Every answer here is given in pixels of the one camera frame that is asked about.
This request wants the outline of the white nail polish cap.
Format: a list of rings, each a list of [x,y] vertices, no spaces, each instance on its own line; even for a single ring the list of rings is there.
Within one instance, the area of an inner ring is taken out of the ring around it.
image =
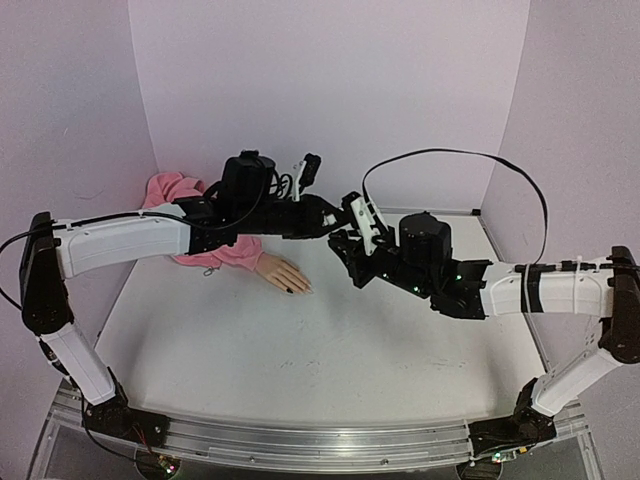
[[[334,225],[337,222],[336,217],[333,214],[326,215],[324,217],[324,226]]]

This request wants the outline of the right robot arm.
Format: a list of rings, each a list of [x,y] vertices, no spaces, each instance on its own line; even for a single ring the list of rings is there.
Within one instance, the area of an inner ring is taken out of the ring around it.
[[[639,267],[626,247],[591,261],[460,261],[452,256],[450,226],[427,212],[403,217],[397,228],[376,225],[366,211],[328,214],[323,224],[331,230],[329,247],[359,289],[379,278],[458,320],[517,313],[598,319],[581,351],[522,388],[510,415],[470,424],[476,458],[499,458],[554,439],[554,418],[569,401],[639,361]]]

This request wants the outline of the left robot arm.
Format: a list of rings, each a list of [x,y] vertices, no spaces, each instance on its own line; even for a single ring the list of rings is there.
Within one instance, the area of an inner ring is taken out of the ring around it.
[[[282,189],[273,160],[243,151],[225,163],[221,179],[203,194],[157,207],[74,221],[47,212],[22,233],[19,309],[48,361],[76,385],[92,411],[92,429],[131,433],[139,413],[111,370],[75,324],[66,280],[90,270],[155,256],[210,253],[239,235],[316,239],[346,225],[344,211],[306,193],[320,158],[305,156],[301,170]]]

